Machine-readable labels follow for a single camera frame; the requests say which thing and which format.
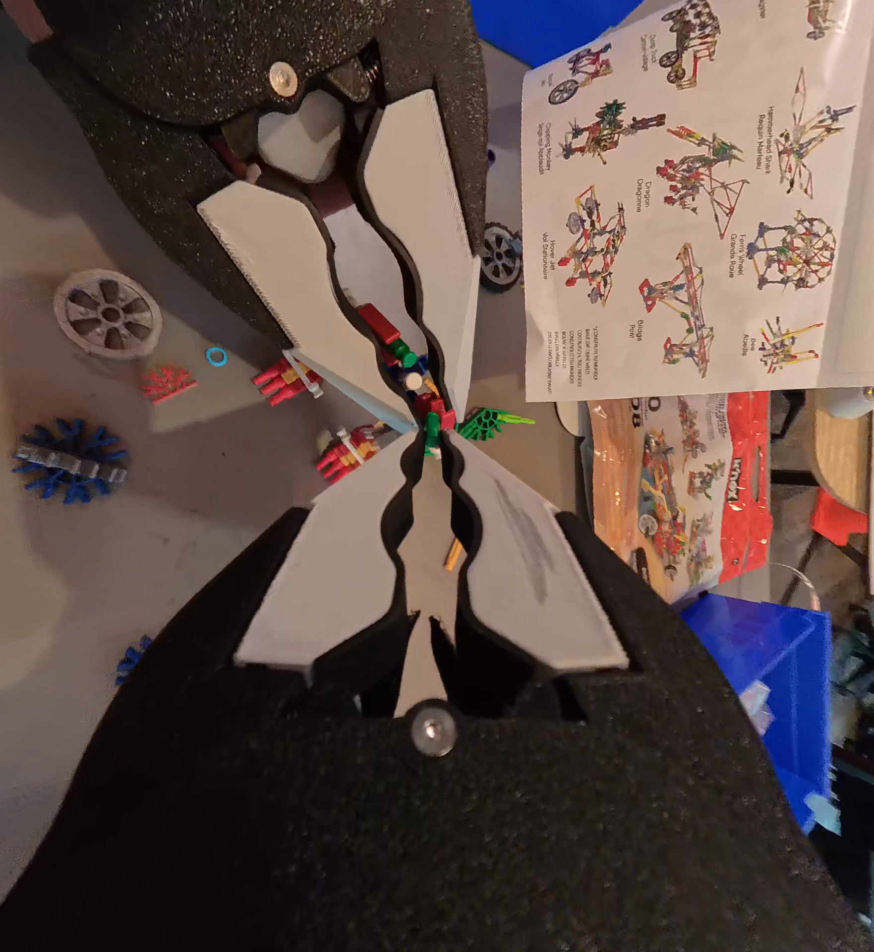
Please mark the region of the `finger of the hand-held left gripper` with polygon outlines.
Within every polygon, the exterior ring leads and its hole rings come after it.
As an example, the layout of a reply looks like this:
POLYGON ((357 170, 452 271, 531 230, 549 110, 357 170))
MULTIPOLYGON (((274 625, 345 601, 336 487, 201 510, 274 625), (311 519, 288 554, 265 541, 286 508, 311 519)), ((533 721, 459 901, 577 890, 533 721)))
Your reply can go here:
POLYGON ((380 352, 348 302, 334 247, 317 209, 299 189, 232 183, 197 210, 292 341, 297 356, 376 419, 417 428, 380 352))
POLYGON ((361 145, 363 210, 396 256, 407 313, 428 342, 430 365, 453 410, 470 389, 479 263, 433 90, 377 110, 361 145))

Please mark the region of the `multicolour construction toy model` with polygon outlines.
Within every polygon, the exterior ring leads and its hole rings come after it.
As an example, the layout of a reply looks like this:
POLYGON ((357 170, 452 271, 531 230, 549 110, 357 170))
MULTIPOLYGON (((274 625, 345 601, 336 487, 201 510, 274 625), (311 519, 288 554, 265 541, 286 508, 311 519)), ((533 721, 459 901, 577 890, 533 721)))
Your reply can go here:
POLYGON ((442 418, 441 433, 455 430, 457 423, 456 411, 451 408, 450 403, 443 396, 435 372, 431 368, 428 354, 416 351, 419 358, 418 363, 408 369, 399 365, 391 365, 390 355, 385 345, 398 336, 404 339, 401 332, 373 304, 359 304, 356 309, 379 346, 385 379, 391 381, 398 388, 399 395, 407 404, 412 422, 418 425, 423 432, 423 422, 426 414, 429 411, 436 411, 442 418))

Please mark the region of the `blue snowflake connector with grey piece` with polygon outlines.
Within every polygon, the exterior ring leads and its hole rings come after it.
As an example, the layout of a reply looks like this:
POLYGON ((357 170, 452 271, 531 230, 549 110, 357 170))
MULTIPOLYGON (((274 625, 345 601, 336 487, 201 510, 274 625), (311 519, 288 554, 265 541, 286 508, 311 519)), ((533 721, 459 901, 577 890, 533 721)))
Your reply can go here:
POLYGON ((87 505, 125 483, 128 456, 119 436, 105 426, 58 418, 49 425, 37 423, 20 438, 11 472, 42 500, 87 505))

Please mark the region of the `red half snowflake connector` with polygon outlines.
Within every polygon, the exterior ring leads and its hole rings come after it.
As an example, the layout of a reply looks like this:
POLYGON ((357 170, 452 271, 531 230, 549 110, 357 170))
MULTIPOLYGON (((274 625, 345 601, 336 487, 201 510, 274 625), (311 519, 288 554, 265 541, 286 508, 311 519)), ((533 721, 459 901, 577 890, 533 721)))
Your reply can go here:
POLYGON ((198 387, 198 381, 184 367, 165 363, 149 367, 141 376, 139 388, 152 405, 168 401, 198 387))

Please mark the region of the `clear plastic bag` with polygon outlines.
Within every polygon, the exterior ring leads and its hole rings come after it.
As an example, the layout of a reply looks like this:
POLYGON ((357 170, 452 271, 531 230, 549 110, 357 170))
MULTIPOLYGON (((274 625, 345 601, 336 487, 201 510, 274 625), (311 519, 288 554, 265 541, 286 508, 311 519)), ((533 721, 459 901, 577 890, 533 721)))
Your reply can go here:
POLYGON ((753 728, 763 737, 775 720, 768 704, 771 688, 762 681, 754 681, 740 694, 739 699, 753 728))

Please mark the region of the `bundle of red yellow rods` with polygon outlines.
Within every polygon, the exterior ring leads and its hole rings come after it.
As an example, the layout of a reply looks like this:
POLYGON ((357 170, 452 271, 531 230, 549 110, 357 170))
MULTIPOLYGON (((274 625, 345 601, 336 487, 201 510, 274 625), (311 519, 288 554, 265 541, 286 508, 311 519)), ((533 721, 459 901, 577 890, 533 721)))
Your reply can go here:
POLYGON ((316 463, 324 481, 333 485, 359 470, 381 451, 377 437, 385 426, 365 424, 351 430, 340 427, 316 463))

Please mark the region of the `open toy instruction booklet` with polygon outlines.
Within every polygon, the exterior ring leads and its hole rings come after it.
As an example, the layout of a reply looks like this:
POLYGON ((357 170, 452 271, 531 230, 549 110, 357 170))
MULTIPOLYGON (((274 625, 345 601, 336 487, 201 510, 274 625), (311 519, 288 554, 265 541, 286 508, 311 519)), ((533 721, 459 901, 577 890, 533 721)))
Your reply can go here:
POLYGON ((529 401, 874 387, 874 2, 675 2, 524 77, 529 401))

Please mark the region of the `plain blue plastic bin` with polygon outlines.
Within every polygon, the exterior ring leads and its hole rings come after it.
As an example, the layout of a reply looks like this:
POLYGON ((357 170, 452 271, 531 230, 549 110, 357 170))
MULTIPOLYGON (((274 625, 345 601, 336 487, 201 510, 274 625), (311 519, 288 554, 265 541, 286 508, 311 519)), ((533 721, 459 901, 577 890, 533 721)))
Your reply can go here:
POLYGON ((827 613, 705 595, 681 613, 738 696, 754 681, 771 688, 775 720, 761 738, 803 833, 831 792, 827 613))

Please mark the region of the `round wooden stool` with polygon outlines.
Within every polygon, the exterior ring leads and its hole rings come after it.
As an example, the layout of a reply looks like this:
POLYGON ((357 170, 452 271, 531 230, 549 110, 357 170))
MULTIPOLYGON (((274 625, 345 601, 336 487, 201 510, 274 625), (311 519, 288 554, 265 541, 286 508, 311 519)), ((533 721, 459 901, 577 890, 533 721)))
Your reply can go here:
POLYGON ((872 413, 832 416, 814 403, 811 467, 817 483, 843 506, 869 511, 872 413))

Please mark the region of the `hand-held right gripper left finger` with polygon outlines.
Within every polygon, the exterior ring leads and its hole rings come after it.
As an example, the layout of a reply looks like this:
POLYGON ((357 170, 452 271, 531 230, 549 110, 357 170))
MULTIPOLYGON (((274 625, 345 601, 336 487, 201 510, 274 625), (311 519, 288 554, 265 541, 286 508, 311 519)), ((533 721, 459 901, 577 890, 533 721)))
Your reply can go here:
POLYGON ((319 495, 234 654, 360 697, 391 717, 417 619, 398 548, 413 523, 420 431, 399 437, 319 495))

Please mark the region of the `orange toy packaging bag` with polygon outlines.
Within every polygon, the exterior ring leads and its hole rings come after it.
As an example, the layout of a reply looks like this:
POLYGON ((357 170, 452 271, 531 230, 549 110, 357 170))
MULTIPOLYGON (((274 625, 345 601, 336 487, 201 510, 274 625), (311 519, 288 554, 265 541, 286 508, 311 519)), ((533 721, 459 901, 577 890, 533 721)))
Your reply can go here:
POLYGON ((591 401, 596 535, 664 601, 766 564, 769 394, 591 401))

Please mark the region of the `red plastic object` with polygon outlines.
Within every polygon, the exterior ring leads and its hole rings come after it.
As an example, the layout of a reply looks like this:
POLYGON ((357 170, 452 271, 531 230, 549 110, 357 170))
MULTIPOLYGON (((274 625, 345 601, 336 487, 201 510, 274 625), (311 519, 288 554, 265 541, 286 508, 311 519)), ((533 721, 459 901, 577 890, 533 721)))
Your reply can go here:
POLYGON ((847 546, 852 536, 865 536, 869 531, 866 513, 845 506, 822 487, 816 490, 810 525, 815 534, 837 547, 847 546))

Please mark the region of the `black toy wheel grey hub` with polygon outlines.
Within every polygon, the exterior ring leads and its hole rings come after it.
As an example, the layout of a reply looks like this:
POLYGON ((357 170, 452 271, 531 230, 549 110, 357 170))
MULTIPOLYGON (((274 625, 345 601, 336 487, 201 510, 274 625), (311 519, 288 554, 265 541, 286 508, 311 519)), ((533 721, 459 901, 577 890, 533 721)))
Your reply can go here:
POLYGON ((499 222, 486 222, 478 251, 480 285, 490 293, 502 294, 522 284, 523 238, 499 222))

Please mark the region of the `grey spoked wheel hub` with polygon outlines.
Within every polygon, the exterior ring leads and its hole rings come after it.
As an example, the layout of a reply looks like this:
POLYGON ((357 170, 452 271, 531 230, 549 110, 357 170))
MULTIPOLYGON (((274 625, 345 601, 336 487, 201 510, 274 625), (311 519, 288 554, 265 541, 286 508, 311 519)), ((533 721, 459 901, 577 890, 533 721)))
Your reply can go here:
POLYGON ((109 360, 149 356, 164 327, 155 299, 133 279, 106 268, 80 270, 63 279, 52 305, 67 339, 87 354, 109 360))

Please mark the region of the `blue plastic bin with tag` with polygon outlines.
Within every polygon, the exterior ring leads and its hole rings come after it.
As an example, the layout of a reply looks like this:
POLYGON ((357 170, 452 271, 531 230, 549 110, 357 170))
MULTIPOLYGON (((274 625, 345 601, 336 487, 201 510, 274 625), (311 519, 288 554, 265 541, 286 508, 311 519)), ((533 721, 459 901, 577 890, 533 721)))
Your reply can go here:
POLYGON ((529 64, 596 39, 619 23, 639 1, 471 1, 480 39, 529 64))

